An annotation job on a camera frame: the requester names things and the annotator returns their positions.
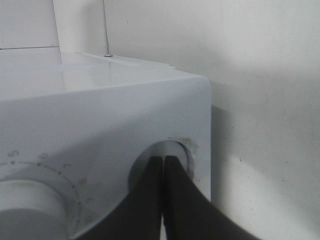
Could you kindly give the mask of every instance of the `washing machine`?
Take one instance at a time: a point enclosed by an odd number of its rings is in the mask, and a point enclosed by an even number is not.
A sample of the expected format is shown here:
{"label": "washing machine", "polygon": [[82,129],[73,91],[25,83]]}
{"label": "washing machine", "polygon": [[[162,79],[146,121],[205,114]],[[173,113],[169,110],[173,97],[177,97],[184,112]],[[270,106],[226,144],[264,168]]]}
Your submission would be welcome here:
{"label": "washing machine", "polygon": [[210,149],[203,76],[54,47],[0,51],[0,239],[77,239],[151,156],[178,156],[210,200]]}

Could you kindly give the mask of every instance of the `metal rod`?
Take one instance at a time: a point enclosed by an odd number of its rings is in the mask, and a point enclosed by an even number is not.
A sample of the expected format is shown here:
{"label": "metal rod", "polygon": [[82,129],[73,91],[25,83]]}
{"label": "metal rod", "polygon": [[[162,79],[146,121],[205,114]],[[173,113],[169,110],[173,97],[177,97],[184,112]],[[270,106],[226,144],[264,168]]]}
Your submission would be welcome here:
{"label": "metal rod", "polygon": [[107,58],[107,57],[112,57],[113,55],[109,51],[105,0],[102,0],[102,6],[103,6],[104,35],[105,35],[105,55],[104,56]]}

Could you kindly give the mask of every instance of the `dial markings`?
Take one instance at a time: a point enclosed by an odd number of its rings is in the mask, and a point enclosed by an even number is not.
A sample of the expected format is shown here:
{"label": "dial markings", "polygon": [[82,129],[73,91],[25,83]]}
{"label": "dial markings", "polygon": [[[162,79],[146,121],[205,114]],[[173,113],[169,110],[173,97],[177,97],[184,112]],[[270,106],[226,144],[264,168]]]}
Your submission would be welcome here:
{"label": "dial markings", "polygon": [[74,189],[74,192],[75,192],[77,198],[79,198],[80,195],[79,195],[79,192],[76,189],[76,186],[74,185],[74,183],[68,177],[66,177],[65,175],[62,175],[62,177],[71,185],[71,188]]}
{"label": "dial markings", "polygon": [[77,232],[77,230],[78,230],[78,228],[79,228],[79,225],[80,225],[80,218],[81,218],[81,213],[82,213],[82,203],[79,201],[78,202],[78,216],[79,216],[79,218],[78,218],[78,220],[76,221],[76,223],[75,223],[75,228],[74,228],[74,230],[73,230],[73,234],[76,234],[76,232]]}
{"label": "dial markings", "polygon": [[49,170],[55,172],[55,173],[58,172],[57,169],[55,169],[55,168],[53,168],[53,167],[51,167],[51,166],[48,166],[48,165],[46,165],[46,164],[42,164],[42,166],[43,166],[44,168],[46,168],[46,169],[49,169]]}
{"label": "dial markings", "polygon": [[18,161],[18,164],[28,164],[28,165],[34,165],[35,163],[32,161]]}

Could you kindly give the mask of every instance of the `white wall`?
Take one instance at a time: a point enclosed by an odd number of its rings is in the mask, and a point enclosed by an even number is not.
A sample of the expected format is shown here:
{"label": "white wall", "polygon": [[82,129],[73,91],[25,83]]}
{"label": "white wall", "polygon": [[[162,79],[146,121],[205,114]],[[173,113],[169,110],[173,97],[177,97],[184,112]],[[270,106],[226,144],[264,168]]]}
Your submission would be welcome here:
{"label": "white wall", "polygon": [[105,50],[102,0],[53,0],[62,52]]}
{"label": "white wall", "polygon": [[53,0],[0,0],[0,49],[58,47]]}
{"label": "white wall", "polygon": [[[103,52],[103,24],[88,16],[100,1],[81,1],[86,43],[71,50]],[[261,239],[318,240],[320,1],[105,3],[113,54],[211,81],[213,203]]]}

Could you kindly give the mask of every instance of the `white plastic top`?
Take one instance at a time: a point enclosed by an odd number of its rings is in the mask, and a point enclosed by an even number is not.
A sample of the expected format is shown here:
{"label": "white plastic top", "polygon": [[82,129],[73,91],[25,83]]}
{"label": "white plastic top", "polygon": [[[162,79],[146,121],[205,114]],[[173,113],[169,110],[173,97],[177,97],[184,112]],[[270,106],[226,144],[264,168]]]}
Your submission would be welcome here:
{"label": "white plastic top", "polygon": [[58,47],[0,51],[0,101],[194,76],[163,63]]}

